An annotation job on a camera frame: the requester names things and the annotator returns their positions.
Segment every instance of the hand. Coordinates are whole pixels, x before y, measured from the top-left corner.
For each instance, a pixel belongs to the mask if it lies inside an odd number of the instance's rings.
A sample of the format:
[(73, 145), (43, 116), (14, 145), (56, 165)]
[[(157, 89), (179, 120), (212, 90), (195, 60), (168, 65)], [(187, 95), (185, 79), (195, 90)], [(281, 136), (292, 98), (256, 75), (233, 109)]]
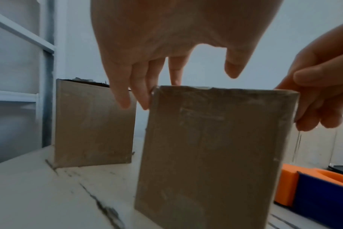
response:
[(300, 92), (296, 126), (309, 131), (343, 121), (343, 24), (322, 35), (295, 58), (277, 89)]
[(227, 48), (225, 71), (237, 78), (281, 2), (92, 0), (92, 25), (116, 100), (128, 108), (130, 87), (147, 109), (165, 58), (171, 84), (180, 85), (183, 67), (201, 43)]

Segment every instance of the fingernail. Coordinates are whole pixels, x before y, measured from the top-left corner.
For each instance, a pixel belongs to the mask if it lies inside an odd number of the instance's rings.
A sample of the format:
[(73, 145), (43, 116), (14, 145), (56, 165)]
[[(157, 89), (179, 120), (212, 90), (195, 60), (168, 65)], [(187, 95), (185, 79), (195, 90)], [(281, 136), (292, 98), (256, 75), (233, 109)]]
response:
[(323, 78), (322, 72), (318, 68), (308, 68), (295, 72), (293, 79), (297, 84), (314, 83)]

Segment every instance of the crack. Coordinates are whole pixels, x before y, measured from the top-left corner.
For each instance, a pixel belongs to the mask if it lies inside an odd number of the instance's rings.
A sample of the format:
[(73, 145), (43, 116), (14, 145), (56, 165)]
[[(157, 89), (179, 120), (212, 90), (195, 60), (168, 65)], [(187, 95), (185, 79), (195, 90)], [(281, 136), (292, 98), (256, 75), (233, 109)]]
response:
[(274, 218), (278, 219), (279, 221), (284, 222), (285, 224), (287, 224), (288, 226), (290, 226), (290, 227), (293, 228), (293, 229), (302, 229), (302, 228), (300, 228), (300, 227), (298, 227), (298, 226), (296, 226), (296, 225), (293, 225), (293, 224), (290, 223), (290, 222), (287, 222), (286, 220), (284, 220), (284, 219), (282, 219), (282, 218), (280, 218), (280, 217), (278, 217), (278, 216), (276, 216), (276, 215), (274, 215), (274, 214), (271, 214), (271, 216), (273, 216)]
[(56, 175), (58, 176), (58, 172), (56, 171), (56, 168), (54, 168), (48, 160), (45, 160), (45, 162), (48, 165), (48, 167), (50, 167), (56, 173)]
[(271, 227), (273, 227), (274, 229), (280, 229), (279, 227), (277, 227), (276, 225), (273, 225), (272, 223), (268, 222), (268, 225), (270, 225)]
[(115, 229), (125, 229), (125, 225), (124, 223), (121, 221), (121, 219), (119, 218), (119, 214), (118, 212), (113, 208), (113, 207), (107, 207), (105, 205), (103, 205), (101, 203), (101, 201), (99, 201), (98, 198), (96, 198), (96, 196), (92, 195), (86, 188), (85, 186), (83, 186), (81, 183), (79, 183), (79, 185), (87, 192), (87, 194), (93, 198), (96, 202), (97, 208), (102, 212), (102, 214), (107, 217), (107, 219), (109, 220), (109, 222), (111, 223), (111, 225), (115, 228)]

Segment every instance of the orange object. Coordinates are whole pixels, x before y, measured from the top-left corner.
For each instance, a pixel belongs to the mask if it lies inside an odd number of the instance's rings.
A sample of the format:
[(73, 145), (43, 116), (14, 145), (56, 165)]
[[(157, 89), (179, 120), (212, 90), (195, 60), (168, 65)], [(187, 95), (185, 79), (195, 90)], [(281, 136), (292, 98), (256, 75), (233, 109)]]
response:
[(343, 186), (343, 175), (323, 169), (309, 169), (291, 164), (283, 164), (278, 183), (275, 201), (279, 204), (292, 207), (296, 187), (299, 180), (298, 172)]

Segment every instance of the cardboard piece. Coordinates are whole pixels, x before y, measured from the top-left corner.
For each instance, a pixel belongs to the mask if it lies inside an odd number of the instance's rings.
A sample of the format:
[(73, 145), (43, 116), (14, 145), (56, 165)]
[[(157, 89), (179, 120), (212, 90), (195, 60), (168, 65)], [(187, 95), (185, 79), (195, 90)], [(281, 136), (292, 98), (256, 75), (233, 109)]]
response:
[(135, 208), (164, 229), (265, 228), (298, 97), (156, 88)]
[(119, 108), (106, 84), (56, 81), (56, 167), (131, 163), (136, 100)]

